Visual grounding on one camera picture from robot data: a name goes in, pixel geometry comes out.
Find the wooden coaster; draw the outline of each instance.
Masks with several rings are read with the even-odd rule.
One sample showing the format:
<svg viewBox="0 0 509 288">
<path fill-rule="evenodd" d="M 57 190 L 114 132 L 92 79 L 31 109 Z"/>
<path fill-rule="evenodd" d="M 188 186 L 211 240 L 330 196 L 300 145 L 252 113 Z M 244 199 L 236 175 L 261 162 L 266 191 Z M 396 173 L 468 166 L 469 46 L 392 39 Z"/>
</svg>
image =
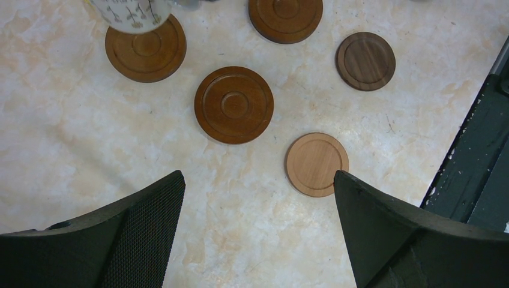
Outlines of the wooden coaster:
<svg viewBox="0 0 509 288">
<path fill-rule="evenodd" d="M 157 29 L 126 34 L 113 28 L 106 32 L 106 55 L 125 77 L 138 82 L 157 82 L 182 64 L 187 45 L 184 30 L 170 15 Z"/>
<path fill-rule="evenodd" d="M 224 67 L 200 84 L 194 112 L 209 136 L 241 144 L 265 131 L 274 112 L 274 99 L 260 75 L 243 67 Z"/>
<path fill-rule="evenodd" d="M 249 18 L 265 38 L 280 44 L 303 41 L 322 18 L 322 0 L 249 0 Z"/>
<path fill-rule="evenodd" d="M 336 65 L 348 85 L 361 91 L 374 91 L 391 80 L 396 70 L 396 58 L 382 37 L 360 32 L 348 36 L 339 45 Z"/>
<path fill-rule="evenodd" d="M 312 197 L 334 192 L 336 171 L 348 171 L 348 156 L 335 138 L 311 133 L 297 139 L 286 154 L 286 173 L 292 185 Z"/>
</svg>

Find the ceramic mug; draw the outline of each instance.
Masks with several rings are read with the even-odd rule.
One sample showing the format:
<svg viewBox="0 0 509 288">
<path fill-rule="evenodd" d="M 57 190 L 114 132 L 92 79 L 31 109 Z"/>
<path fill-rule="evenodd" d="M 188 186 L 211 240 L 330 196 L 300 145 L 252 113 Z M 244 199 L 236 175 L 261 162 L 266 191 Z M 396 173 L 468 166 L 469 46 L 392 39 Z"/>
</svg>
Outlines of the ceramic mug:
<svg viewBox="0 0 509 288">
<path fill-rule="evenodd" d="M 169 0 L 89 0 L 108 24 L 124 33 L 141 34 L 161 26 L 170 16 Z"/>
</svg>

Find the dark brown coaster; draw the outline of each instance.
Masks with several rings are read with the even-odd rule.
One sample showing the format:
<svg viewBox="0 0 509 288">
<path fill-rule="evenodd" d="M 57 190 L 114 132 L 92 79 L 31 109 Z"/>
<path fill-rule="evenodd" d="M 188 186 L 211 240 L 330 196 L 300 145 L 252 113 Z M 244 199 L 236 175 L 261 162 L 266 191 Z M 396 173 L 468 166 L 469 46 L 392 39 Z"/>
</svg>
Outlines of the dark brown coaster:
<svg viewBox="0 0 509 288">
<path fill-rule="evenodd" d="M 106 55 L 125 77 L 138 82 L 157 82 L 182 64 L 187 45 L 184 30 L 170 15 L 157 29 L 126 34 L 113 28 L 106 32 Z"/>
<path fill-rule="evenodd" d="M 303 41 L 322 18 L 322 0 L 249 0 L 249 18 L 265 38 L 280 44 Z"/>
<path fill-rule="evenodd" d="M 338 140 L 324 133 L 297 139 L 286 154 L 286 173 L 292 185 L 312 197 L 334 192 L 336 171 L 348 171 L 346 151 Z"/>
<path fill-rule="evenodd" d="M 269 85 L 255 72 L 243 67 L 224 67 L 207 76 L 194 98 L 194 112 L 200 126 L 227 144 L 249 142 L 270 123 L 274 99 Z"/>
<path fill-rule="evenodd" d="M 336 65 L 348 85 L 361 91 L 374 91 L 391 80 L 396 70 L 396 58 L 382 37 L 359 32 L 348 36 L 339 45 Z"/>
</svg>

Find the white mug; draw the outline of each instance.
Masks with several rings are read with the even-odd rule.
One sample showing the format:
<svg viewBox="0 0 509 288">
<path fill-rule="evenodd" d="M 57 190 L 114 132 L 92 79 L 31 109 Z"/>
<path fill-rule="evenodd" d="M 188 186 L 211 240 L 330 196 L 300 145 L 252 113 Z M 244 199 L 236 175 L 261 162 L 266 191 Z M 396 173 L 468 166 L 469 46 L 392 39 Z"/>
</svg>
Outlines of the white mug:
<svg viewBox="0 0 509 288">
<path fill-rule="evenodd" d="M 120 32 L 141 34 L 161 26 L 170 16 L 169 0 L 89 0 L 108 24 Z"/>
</svg>

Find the round wooden coaster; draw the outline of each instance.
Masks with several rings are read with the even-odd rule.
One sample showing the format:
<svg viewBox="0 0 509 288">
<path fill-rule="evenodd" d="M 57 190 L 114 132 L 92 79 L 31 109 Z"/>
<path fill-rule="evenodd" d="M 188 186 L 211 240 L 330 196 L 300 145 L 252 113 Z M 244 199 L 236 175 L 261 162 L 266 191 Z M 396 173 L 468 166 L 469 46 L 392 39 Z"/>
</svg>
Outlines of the round wooden coaster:
<svg viewBox="0 0 509 288">
<path fill-rule="evenodd" d="M 182 64 L 187 45 L 184 30 L 170 15 L 157 29 L 126 34 L 113 28 L 106 32 L 106 55 L 125 77 L 138 82 L 157 82 Z"/>
<path fill-rule="evenodd" d="M 322 18 L 322 0 L 249 0 L 249 18 L 265 38 L 280 44 L 303 41 Z"/>
<path fill-rule="evenodd" d="M 336 171 L 348 171 L 349 162 L 341 143 L 323 133 L 297 139 L 286 154 L 286 173 L 292 185 L 312 197 L 334 192 Z"/>
<path fill-rule="evenodd" d="M 382 37 L 360 32 L 348 36 L 339 45 L 336 65 L 348 85 L 361 91 L 374 91 L 391 80 L 396 70 L 396 58 Z"/>
<path fill-rule="evenodd" d="M 274 112 L 274 99 L 260 75 L 243 67 L 224 67 L 200 84 L 194 112 L 209 136 L 241 144 L 265 131 Z"/>
</svg>

